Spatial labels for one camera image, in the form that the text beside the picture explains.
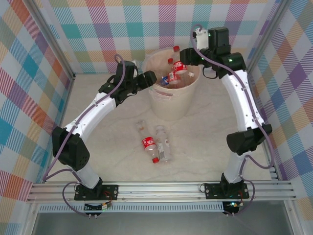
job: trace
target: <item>floor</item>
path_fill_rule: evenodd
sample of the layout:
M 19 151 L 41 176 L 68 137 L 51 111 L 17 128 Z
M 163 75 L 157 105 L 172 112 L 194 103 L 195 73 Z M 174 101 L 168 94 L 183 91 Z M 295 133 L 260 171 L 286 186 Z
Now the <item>floor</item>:
M 72 122 L 95 97 L 109 74 L 77 75 L 63 125 Z M 148 90 L 129 97 L 109 113 L 94 129 L 86 146 L 90 164 L 103 181 L 204 181 L 220 180 L 230 154 L 226 136 L 236 132 L 236 118 L 228 93 L 221 81 L 200 77 L 191 107 L 178 121 L 163 121 L 151 110 Z M 135 123 L 145 120 L 151 133 L 164 125 L 174 159 L 153 164 L 144 152 Z M 266 165 L 262 146 L 253 152 L 255 159 Z M 56 163 L 51 173 L 65 166 Z M 246 166 L 244 177 L 270 180 L 268 170 Z M 70 173 L 51 180 L 69 181 Z

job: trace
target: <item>plastic bucket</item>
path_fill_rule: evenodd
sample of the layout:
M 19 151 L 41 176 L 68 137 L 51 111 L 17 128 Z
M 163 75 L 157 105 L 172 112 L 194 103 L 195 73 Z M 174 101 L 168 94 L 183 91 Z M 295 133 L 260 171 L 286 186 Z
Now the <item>plastic bucket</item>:
M 142 65 L 142 70 L 159 71 L 168 65 L 168 58 L 173 54 L 173 49 L 163 49 L 147 55 Z M 188 112 L 196 86 L 199 82 L 200 67 L 187 66 L 195 74 L 196 80 L 189 86 L 179 89 L 168 89 L 154 84 L 149 89 L 150 103 L 153 112 L 160 119 L 174 121 L 182 118 Z

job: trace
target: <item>colorful plaid fabric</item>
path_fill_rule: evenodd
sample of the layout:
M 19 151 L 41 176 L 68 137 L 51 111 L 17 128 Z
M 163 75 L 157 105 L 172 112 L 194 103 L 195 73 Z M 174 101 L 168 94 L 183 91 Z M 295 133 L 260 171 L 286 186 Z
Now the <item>colorful plaid fabric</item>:
M 228 27 L 233 50 L 244 53 L 269 0 L 36 2 L 75 72 L 115 72 L 115 53 L 141 64 L 156 49 L 190 47 L 197 23 Z
M 0 7 L 0 235 L 17 234 L 51 153 L 70 79 L 22 0 Z
M 253 57 L 253 55 L 255 53 L 256 48 L 258 48 L 260 42 L 262 41 L 263 35 L 264 35 L 265 31 L 267 30 L 268 26 L 270 25 L 270 22 L 273 19 L 273 16 L 274 16 L 274 14 L 275 14 L 275 12 L 276 12 L 280 2 L 281 2 L 281 0 L 275 0 L 275 3 L 272 6 L 272 8 L 270 10 L 270 13 L 269 13 L 269 15 L 268 15 L 264 25 L 262 26 L 262 29 L 261 29 L 257 39 L 255 40 L 255 42 L 253 44 L 253 47 L 252 47 L 252 49 L 251 49 L 251 51 L 249 53 L 249 56 L 248 56 L 248 58 L 246 60 L 246 64 L 247 65 L 249 64 L 250 60 L 252 59 L 252 57 Z
M 280 172 L 313 233 L 313 1 L 294 0 L 250 78 Z

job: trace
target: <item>plastic bottle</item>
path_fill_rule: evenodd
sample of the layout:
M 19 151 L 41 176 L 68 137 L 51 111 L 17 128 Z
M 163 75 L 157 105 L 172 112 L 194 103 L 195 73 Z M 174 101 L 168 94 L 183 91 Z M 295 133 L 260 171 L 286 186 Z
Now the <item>plastic bottle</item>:
M 160 161 L 167 162 L 172 159 L 170 143 L 163 126 L 156 127 L 156 141 Z
M 192 84 L 194 82 L 194 79 L 195 79 L 195 74 L 193 72 L 189 72 L 185 80 L 185 86 L 189 86 L 190 84 Z
M 174 72 L 173 58 L 169 58 L 167 62 L 168 62 L 168 73 Z
M 136 124 L 138 132 L 141 136 L 141 143 L 144 150 L 151 156 L 153 163 L 158 163 L 158 151 L 153 137 L 150 135 L 145 121 L 139 121 Z
M 182 73 L 187 72 L 186 65 L 184 65 L 184 64 L 180 61 L 180 55 L 179 55 L 180 48 L 179 48 L 179 46 L 173 47 L 173 50 L 174 50 L 174 56 L 173 56 L 174 73 L 176 73 L 176 74 L 182 74 Z
M 157 78 L 157 84 L 159 84 L 162 87 L 168 88 L 169 82 L 168 82 L 168 77 L 167 76 L 163 76 L 162 72 L 159 71 L 155 71 L 155 75 Z
M 160 85 L 162 87 L 168 88 L 169 87 L 169 82 L 168 82 L 168 76 L 162 76 L 160 80 Z
M 168 64 L 170 71 L 167 75 L 168 82 L 170 84 L 169 88 L 177 88 L 177 84 L 180 83 L 180 77 L 176 76 L 176 74 L 174 73 L 173 58 L 168 59 Z

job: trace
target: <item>black mounting plate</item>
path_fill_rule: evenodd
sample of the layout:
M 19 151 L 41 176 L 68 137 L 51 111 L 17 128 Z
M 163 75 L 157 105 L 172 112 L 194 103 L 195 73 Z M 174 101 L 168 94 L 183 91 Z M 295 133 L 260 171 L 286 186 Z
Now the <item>black mounting plate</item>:
M 249 192 L 247 191 L 248 188 L 246 184 L 242 184 L 242 187 L 240 191 L 243 194 L 243 199 L 249 198 Z M 240 193 L 236 193 L 233 195 L 230 195 L 229 197 L 226 197 L 222 191 L 220 183 L 218 184 L 204 184 L 204 192 L 205 192 L 205 198 L 206 199 L 241 199 Z
M 116 201 L 118 195 L 118 185 L 102 185 L 101 190 L 102 193 L 98 197 L 94 193 L 91 193 L 90 189 L 86 190 L 86 187 L 82 185 L 76 186 L 75 191 L 76 191 L 74 196 L 75 201 L 109 201 L 109 200 Z M 112 199 L 110 198 L 110 194 L 106 196 L 104 194 L 104 191 L 109 192 L 112 196 Z

